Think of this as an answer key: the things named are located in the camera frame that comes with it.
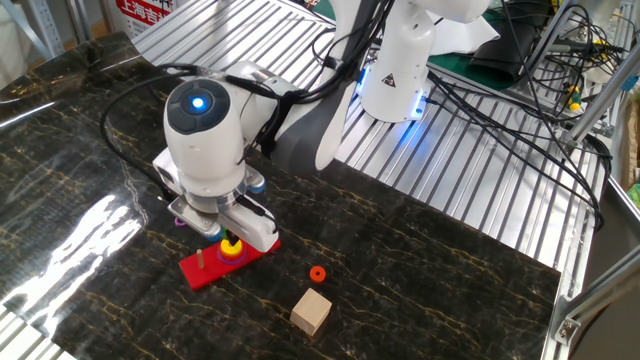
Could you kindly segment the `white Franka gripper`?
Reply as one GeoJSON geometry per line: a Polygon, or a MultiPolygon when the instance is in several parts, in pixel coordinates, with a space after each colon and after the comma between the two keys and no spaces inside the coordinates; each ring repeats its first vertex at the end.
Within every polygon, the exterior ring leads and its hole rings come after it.
{"type": "Polygon", "coordinates": [[[234,189],[220,196],[198,199],[181,184],[168,148],[154,159],[153,166],[164,184],[177,194],[168,210],[196,232],[214,238],[226,228],[231,247],[241,239],[261,253],[275,245],[279,234],[273,214],[248,195],[249,191],[260,192],[265,184],[256,169],[244,163],[240,166],[242,177],[234,189]]]}

